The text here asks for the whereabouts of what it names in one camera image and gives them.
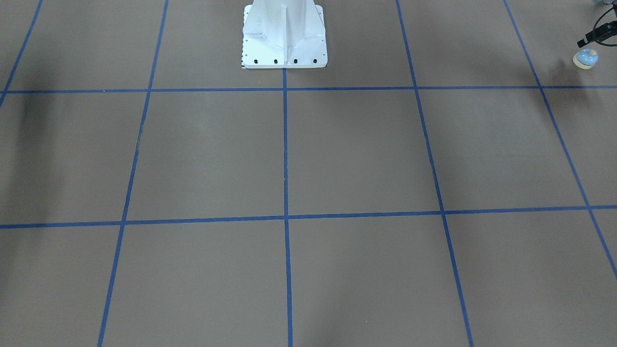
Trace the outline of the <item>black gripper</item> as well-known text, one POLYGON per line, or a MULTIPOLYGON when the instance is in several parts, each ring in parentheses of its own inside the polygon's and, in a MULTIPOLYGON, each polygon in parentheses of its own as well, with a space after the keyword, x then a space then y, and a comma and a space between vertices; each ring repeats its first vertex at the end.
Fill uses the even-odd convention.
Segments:
POLYGON ((590 43, 597 43, 601 46, 605 47, 616 47, 615 43, 606 43, 605 41, 609 38, 615 37, 617 35, 617 22, 612 21, 605 24, 602 24, 599 27, 594 27, 592 31, 586 33, 583 39, 577 42, 578 48, 582 48, 587 46, 590 43))

